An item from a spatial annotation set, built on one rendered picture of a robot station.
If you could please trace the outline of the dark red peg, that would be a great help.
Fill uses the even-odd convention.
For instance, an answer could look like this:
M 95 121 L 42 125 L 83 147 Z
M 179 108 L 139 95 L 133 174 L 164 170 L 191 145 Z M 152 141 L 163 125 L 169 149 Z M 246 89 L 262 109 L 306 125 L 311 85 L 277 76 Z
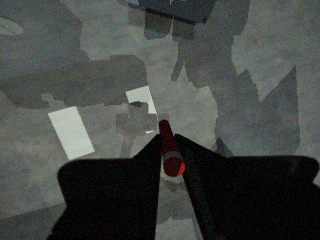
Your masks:
M 162 136 L 164 172 L 170 177 L 180 176 L 185 170 L 185 165 L 167 120 L 159 122 L 159 132 Z

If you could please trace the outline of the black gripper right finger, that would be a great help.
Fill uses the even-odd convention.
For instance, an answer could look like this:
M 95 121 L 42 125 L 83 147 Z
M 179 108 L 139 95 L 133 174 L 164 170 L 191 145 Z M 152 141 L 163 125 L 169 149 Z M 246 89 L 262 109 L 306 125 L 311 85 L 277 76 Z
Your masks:
M 248 180 L 314 181 L 320 164 L 300 155 L 224 157 L 174 135 L 182 173 L 203 240 L 225 240 L 243 185 Z

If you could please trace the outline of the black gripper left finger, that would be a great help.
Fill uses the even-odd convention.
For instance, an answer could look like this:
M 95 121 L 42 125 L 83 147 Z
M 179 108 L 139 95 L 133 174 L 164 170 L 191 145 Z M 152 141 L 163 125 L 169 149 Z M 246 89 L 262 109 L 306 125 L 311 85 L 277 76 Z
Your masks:
M 140 197 L 144 228 L 155 240 L 162 136 L 157 134 L 132 158 L 77 159 L 63 164 L 57 172 L 66 206 L 72 200 Z

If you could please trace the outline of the dark grey sloped panel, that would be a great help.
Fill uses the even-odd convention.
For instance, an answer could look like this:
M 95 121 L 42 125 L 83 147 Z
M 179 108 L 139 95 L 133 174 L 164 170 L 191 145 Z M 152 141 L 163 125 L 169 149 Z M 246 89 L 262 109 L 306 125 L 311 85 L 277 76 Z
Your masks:
M 126 0 L 126 2 L 205 24 L 217 0 Z

